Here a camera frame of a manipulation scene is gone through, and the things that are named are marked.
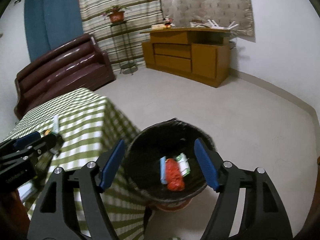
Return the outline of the red plastic bag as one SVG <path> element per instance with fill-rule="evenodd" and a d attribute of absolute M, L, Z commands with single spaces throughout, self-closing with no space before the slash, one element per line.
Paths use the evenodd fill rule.
<path fill-rule="evenodd" d="M 167 188 L 170 191 L 182 191 L 185 184 L 183 177 L 180 174 L 178 164 L 175 159 L 169 158 L 166 160 L 166 180 Z"/>

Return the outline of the blue curtain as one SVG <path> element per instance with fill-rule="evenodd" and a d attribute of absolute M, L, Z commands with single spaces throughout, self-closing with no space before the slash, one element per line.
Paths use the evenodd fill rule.
<path fill-rule="evenodd" d="M 33 62 L 84 34 L 79 0 L 24 0 L 24 27 Z"/>

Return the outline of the potted plant terracotta pot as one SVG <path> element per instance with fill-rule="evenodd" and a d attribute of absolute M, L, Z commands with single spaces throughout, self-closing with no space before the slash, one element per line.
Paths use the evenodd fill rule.
<path fill-rule="evenodd" d="M 124 12 L 128 7 L 124 5 L 113 5 L 103 12 L 104 17 L 109 17 L 111 23 L 120 23 L 125 19 Z"/>

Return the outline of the green checkered tablecloth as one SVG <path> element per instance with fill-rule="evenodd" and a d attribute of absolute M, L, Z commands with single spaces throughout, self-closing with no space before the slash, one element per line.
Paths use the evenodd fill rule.
<path fill-rule="evenodd" d="M 118 139 L 129 145 L 140 133 L 109 98 L 79 88 L 29 111 L 6 138 L 44 133 L 53 128 L 54 115 L 59 116 L 59 134 L 65 142 L 60 154 L 53 156 L 46 179 L 58 166 L 65 171 L 81 168 L 110 150 Z M 119 239 L 144 238 L 145 205 L 129 188 L 122 166 L 101 199 Z"/>

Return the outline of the wooden TV cabinet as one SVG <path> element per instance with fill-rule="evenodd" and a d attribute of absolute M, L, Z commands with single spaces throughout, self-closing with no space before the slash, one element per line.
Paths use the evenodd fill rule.
<path fill-rule="evenodd" d="M 231 32 L 210 28 L 152 30 L 142 43 L 147 68 L 219 87 L 230 74 Z"/>

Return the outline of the light blue tube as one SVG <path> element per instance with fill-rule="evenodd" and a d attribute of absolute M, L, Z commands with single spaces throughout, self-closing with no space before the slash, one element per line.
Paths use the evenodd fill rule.
<path fill-rule="evenodd" d="M 160 178 L 163 185 L 167 184 L 166 180 L 166 157 L 160 159 Z"/>

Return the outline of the black lined trash bin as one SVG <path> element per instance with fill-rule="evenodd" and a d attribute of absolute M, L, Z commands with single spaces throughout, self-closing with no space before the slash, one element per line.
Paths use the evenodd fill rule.
<path fill-rule="evenodd" d="M 194 152 L 196 139 L 215 148 L 206 132 L 175 118 L 144 129 L 124 160 L 129 187 L 148 206 L 167 212 L 185 208 L 207 186 Z"/>

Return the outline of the white green snack wrapper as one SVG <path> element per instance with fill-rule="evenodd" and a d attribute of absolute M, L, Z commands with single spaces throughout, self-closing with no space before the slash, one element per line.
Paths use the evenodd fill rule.
<path fill-rule="evenodd" d="M 181 176 L 182 177 L 187 176 L 190 173 L 190 166 L 189 166 L 188 158 L 186 157 L 186 155 L 184 153 L 181 153 L 175 158 L 175 160 L 178 164 Z"/>

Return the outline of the cream box on cabinet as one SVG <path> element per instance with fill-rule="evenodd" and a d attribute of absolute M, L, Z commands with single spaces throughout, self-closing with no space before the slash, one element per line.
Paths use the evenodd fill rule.
<path fill-rule="evenodd" d="M 164 24 L 154 24 L 151 26 L 151 29 L 152 30 L 162 30 L 162 29 L 165 29 L 166 26 Z"/>

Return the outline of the dark red leather sofa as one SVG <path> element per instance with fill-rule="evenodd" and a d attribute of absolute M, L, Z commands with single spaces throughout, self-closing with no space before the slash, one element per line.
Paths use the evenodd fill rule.
<path fill-rule="evenodd" d="M 16 117 L 78 88 L 95 91 L 116 79 L 108 54 L 92 34 L 79 36 L 43 54 L 16 75 Z"/>

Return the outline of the green glass bottle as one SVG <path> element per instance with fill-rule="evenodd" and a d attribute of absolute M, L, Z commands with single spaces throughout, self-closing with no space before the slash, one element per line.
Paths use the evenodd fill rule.
<path fill-rule="evenodd" d="M 48 129 L 44 132 L 44 136 L 48 139 L 50 146 L 49 151 L 54 155 L 59 155 L 65 142 L 62 135 Z"/>

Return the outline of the striped curtain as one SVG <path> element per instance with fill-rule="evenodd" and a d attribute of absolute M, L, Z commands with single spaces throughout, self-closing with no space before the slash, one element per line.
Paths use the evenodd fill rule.
<path fill-rule="evenodd" d="M 113 69 L 143 57 L 146 31 L 161 23 L 161 0 L 79 0 L 82 28 L 106 52 Z"/>

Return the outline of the white toothpaste tube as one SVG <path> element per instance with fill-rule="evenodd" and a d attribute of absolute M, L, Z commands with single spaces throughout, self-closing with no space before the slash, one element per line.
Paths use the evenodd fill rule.
<path fill-rule="evenodd" d="M 52 132 L 58 134 L 59 133 L 59 129 L 60 129 L 59 116 L 58 115 L 54 115 L 53 116 L 53 129 L 52 129 Z"/>

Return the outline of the small plush toy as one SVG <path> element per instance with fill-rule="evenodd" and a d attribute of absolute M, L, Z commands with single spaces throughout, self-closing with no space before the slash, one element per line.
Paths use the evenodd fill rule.
<path fill-rule="evenodd" d="M 173 19 L 172 18 L 163 18 L 163 28 L 164 29 L 169 29 L 171 27 L 174 27 L 175 24 L 173 23 Z"/>

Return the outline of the black metal plant stand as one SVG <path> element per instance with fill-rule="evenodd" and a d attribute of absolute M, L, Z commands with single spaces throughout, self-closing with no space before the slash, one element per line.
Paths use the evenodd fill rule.
<path fill-rule="evenodd" d="M 127 20 L 111 23 L 110 33 L 116 56 L 116 64 L 119 67 L 120 74 L 133 75 L 136 71 L 137 64 L 131 46 Z"/>

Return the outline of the beige diamond pattern curtain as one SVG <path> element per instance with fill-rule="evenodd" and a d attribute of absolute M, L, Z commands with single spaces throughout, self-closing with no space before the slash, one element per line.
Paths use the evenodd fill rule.
<path fill-rule="evenodd" d="M 240 36 L 255 36 L 251 0 L 161 0 L 161 5 L 177 27 L 214 20 L 221 27 L 237 24 L 234 30 Z"/>

